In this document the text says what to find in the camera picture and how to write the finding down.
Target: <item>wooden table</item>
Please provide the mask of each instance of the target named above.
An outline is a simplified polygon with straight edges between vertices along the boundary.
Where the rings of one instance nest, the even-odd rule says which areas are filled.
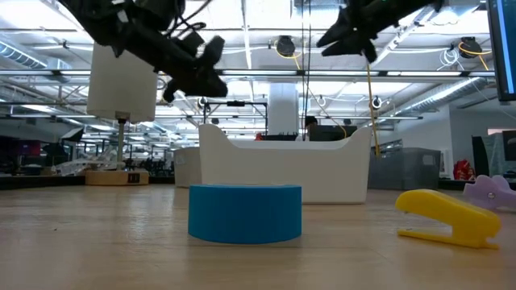
[[[499,251],[412,238],[446,227],[366,205],[305,205],[300,239],[264,246],[187,234],[188,194],[170,185],[0,193],[0,289],[516,289],[516,213],[501,213]]]

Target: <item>purple object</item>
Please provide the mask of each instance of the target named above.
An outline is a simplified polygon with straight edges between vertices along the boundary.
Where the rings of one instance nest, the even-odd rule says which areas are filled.
[[[464,195],[473,205],[485,209],[501,206],[516,209],[516,192],[502,176],[478,176],[474,184],[466,184]]]

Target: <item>computer screen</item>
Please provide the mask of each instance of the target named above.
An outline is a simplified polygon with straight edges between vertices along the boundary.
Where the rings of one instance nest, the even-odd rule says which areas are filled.
[[[356,131],[356,126],[313,126],[310,128],[310,141],[339,141],[351,136]]]
[[[516,101],[516,0],[488,0],[498,99]]]

